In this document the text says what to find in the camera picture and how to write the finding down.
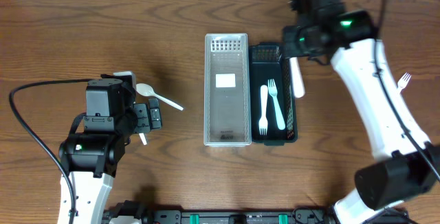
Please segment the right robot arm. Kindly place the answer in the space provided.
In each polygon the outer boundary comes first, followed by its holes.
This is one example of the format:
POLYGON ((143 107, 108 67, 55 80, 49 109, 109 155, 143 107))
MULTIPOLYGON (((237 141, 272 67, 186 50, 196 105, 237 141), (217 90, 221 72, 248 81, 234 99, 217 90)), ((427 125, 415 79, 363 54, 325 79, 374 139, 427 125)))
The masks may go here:
POLYGON ((355 173, 355 188, 325 223, 373 223, 439 182, 439 147, 409 111, 389 69, 381 22, 342 0, 291 0, 296 24, 283 30, 285 55, 333 67, 364 123, 374 164, 355 173))

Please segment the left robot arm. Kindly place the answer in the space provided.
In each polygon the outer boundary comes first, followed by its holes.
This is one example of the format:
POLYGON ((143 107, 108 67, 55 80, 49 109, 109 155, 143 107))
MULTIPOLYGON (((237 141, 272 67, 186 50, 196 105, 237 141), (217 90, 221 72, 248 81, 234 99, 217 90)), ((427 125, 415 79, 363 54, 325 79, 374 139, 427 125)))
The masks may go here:
POLYGON ((136 103, 135 86, 131 71, 88 81, 86 111, 74 119, 59 148, 68 174, 60 181, 59 223, 100 223, 130 137, 162 127, 158 99, 136 103))

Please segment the white fork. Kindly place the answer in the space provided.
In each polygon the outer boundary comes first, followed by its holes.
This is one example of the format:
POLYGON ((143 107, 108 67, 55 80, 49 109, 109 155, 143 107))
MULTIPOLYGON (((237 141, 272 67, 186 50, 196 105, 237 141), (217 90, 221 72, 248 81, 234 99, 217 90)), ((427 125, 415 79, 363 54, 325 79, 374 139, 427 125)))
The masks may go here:
POLYGON ((411 75, 409 73, 405 73, 397 82, 397 92, 401 93, 408 85, 411 79, 411 75))
POLYGON ((266 117, 267 97, 268 97, 268 87, 267 85, 261 85, 260 88, 261 117, 258 121, 258 129, 259 129, 259 134, 262 136, 267 135, 267 128, 268 128, 268 121, 266 117))

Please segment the pale green fork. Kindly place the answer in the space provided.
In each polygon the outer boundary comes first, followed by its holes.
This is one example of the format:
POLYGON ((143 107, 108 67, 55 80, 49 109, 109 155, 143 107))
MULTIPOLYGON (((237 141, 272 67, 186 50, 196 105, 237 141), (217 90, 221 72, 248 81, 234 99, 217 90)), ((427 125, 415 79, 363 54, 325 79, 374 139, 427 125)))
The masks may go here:
POLYGON ((283 118, 283 114, 281 111, 281 106, 278 101, 278 89, 276 88, 276 83, 274 79, 269 79, 267 81, 268 83, 268 91, 270 96, 272 97, 273 103, 274 103, 274 111, 275 111, 275 117, 276 117, 276 125, 279 130, 285 130, 286 124, 283 118))

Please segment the white spoon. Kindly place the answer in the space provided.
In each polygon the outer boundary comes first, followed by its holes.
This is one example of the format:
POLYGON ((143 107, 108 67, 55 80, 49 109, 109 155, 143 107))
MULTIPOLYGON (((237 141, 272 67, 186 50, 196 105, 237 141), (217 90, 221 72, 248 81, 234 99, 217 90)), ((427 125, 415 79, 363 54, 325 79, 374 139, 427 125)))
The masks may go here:
POLYGON ((140 136, 140 139, 141 139, 143 145, 147 145, 148 144, 148 140, 146 138, 146 135, 144 133, 140 133, 139 136, 140 136))
POLYGON ((305 95, 305 86, 303 77, 298 64, 298 59, 292 57, 289 59, 291 72, 291 87, 295 98, 302 98, 305 95))
POLYGON ((155 91, 154 91, 154 89, 152 88, 152 86, 150 86, 150 85, 148 85, 148 84, 145 84, 145 83, 137 83, 137 84, 136 84, 136 91, 137 91, 140 95, 142 95, 142 96, 145 96, 145 97, 154 97, 154 98, 157 98, 157 99, 161 100, 162 102, 165 102, 165 103, 167 103, 168 105, 170 105, 170 106, 172 106, 172 107, 174 107, 174 108, 176 108, 176 109, 178 109, 178 110, 180 110, 180 111, 183 111, 183 110, 184 110, 184 108, 183 108, 182 106, 180 106, 179 104, 177 104, 177 103, 173 102, 172 100, 169 100, 169 99, 167 99, 167 98, 165 98, 165 97, 163 97, 163 96, 161 96, 161 95, 155 93, 155 91))

